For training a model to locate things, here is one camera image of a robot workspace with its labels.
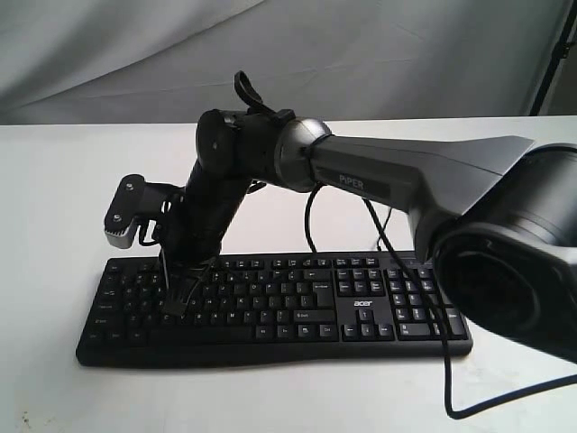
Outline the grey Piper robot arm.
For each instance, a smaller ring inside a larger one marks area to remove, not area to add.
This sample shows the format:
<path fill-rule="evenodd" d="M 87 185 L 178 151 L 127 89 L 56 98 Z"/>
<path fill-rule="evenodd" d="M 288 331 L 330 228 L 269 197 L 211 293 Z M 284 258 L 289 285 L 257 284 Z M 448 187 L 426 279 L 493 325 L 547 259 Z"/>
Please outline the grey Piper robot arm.
<path fill-rule="evenodd" d="M 418 260 L 476 325 L 576 358 L 576 147 L 519 136 L 337 136 L 278 113 L 203 113 L 197 160 L 161 236 L 172 261 L 216 256 L 250 184 L 342 189 L 404 212 Z"/>

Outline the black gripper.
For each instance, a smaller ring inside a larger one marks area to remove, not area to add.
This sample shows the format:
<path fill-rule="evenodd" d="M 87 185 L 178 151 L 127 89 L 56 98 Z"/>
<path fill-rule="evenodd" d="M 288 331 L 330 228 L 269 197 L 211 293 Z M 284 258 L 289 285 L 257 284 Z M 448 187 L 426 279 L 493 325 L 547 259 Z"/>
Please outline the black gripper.
<path fill-rule="evenodd" d="M 167 292 L 164 314 L 183 316 L 194 289 L 193 278 L 169 275 L 169 263 L 197 264 L 220 254 L 222 239 L 242 202 L 243 194 L 183 194 L 171 203 L 157 235 Z"/>

